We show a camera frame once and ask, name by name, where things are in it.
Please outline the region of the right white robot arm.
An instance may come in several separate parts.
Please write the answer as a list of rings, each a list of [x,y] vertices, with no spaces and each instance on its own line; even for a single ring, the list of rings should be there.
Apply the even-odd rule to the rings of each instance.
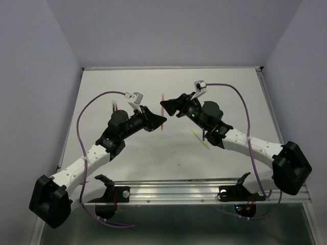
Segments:
[[[191,94],[183,93],[176,99],[160,103],[166,112],[177,117],[188,117],[203,129],[205,138],[224,150],[234,151],[259,161],[269,169],[258,173],[254,169],[238,179],[230,193],[241,199],[268,190],[281,190],[289,195],[297,195],[312,172],[304,153],[294,142],[286,144],[271,143],[251,138],[222,121],[223,112],[217,103],[206,101],[201,104]]]

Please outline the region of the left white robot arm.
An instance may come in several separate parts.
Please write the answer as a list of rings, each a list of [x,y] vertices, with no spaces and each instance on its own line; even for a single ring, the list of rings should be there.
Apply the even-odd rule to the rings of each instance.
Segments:
[[[88,151],[82,151],[82,157],[62,171],[36,180],[29,209],[51,228],[58,228],[71,213],[73,191],[95,170],[118,156],[126,138],[140,130],[152,132],[166,120],[146,106],[135,110],[132,116],[124,110],[113,112],[105,131]]]

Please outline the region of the orange pen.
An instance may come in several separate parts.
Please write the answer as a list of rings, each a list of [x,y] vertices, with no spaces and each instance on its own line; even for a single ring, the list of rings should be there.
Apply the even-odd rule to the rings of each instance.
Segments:
[[[161,94],[161,102],[163,102],[164,100],[165,100],[165,94],[162,93],[162,94]],[[165,110],[164,110],[164,108],[161,106],[161,116],[162,116],[162,117],[164,117],[164,113],[165,113]],[[161,130],[161,132],[163,132],[163,130],[164,130],[164,124],[161,124],[161,126],[160,126],[160,130]]]

